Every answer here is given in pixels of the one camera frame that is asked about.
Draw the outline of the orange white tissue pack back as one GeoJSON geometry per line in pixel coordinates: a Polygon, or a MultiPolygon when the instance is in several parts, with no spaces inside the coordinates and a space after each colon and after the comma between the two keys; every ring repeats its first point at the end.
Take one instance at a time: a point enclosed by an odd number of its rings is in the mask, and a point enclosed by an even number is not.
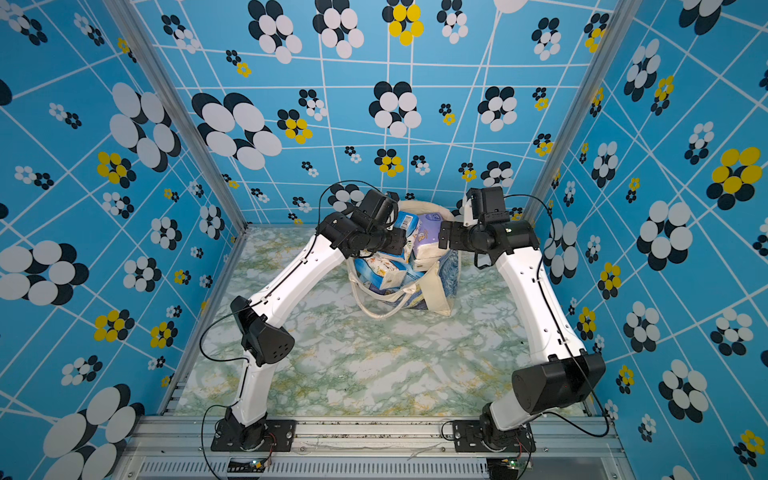
{"type": "Polygon", "coordinates": [[[416,271],[409,263],[400,263],[373,255],[356,258],[354,267],[363,286],[379,294],[394,293],[420,280],[423,272],[416,271]]]}

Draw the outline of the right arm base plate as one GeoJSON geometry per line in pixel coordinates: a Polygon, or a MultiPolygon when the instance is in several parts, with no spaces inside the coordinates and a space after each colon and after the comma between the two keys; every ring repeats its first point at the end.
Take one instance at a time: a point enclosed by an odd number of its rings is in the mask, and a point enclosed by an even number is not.
{"type": "Polygon", "coordinates": [[[536,444],[529,426],[498,430],[486,418],[453,420],[450,438],[458,453],[532,453],[536,444]]]}

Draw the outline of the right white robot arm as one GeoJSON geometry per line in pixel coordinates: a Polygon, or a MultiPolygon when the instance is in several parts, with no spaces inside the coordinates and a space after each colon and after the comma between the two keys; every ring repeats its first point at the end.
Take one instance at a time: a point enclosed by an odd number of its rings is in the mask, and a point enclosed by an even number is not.
{"type": "Polygon", "coordinates": [[[533,227],[514,221],[499,187],[472,188],[461,221],[444,221],[442,248],[469,252],[476,268],[487,256],[508,286],[527,335],[530,365],[512,374],[511,390],[487,404],[479,423],[491,451],[521,443],[529,424],[544,414],[585,401],[606,371],[599,353],[588,352],[559,310],[544,269],[544,248],[533,227]]]}

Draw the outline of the cream canvas tote bag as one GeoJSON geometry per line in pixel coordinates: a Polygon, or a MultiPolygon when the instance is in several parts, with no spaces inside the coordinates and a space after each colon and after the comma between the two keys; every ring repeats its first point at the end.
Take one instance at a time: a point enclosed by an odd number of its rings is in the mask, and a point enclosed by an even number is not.
{"type": "Polygon", "coordinates": [[[375,253],[347,262],[353,297],[373,319],[389,318],[404,309],[452,314],[461,255],[437,245],[440,222],[455,216],[437,204],[405,200],[399,204],[395,226],[406,232],[399,254],[375,253]]]}

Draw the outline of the blue tissue pack back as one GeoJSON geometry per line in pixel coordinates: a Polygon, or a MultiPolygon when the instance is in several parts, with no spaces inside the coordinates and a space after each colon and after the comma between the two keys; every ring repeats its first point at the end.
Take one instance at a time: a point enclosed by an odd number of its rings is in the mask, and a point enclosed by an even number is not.
{"type": "Polygon", "coordinates": [[[394,228],[404,231],[408,241],[412,241],[415,238],[418,226],[419,216],[405,211],[400,211],[398,213],[398,216],[393,224],[394,228]]]}

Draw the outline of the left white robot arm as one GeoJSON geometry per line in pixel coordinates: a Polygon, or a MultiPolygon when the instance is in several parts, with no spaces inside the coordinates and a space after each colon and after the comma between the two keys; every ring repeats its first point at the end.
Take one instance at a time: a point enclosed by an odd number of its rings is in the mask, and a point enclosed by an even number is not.
{"type": "Polygon", "coordinates": [[[278,440],[267,426],[267,400],[277,365],[295,346],[284,323],[337,266],[362,253],[395,253],[405,246],[405,231],[394,226],[398,206],[397,194],[368,191],[359,204],[320,220],[304,249],[266,287],[231,302],[245,366],[236,399],[215,425],[212,451],[277,449],[278,440]]]}

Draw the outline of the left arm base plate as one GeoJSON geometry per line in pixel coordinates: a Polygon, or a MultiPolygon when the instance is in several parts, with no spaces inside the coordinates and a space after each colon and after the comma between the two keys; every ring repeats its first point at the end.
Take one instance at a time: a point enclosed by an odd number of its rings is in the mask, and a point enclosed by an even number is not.
{"type": "Polygon", "coordinates": [[[289,452],[296,434],[295,420],[259,420],[243,427],[235,419],[215,425],[210,449],[213,452],[289,452]]]}

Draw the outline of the purple tissue pack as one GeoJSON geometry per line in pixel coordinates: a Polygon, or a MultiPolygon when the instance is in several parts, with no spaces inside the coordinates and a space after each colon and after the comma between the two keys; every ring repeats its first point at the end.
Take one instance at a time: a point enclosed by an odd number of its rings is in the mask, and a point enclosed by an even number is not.
{"type": "Polygon", "coordinates": [[[447,250],[439,245],[439,233],[443,217],[439,213],[419,216],[413,252],[417,258],[442,257],[447,250]]]}

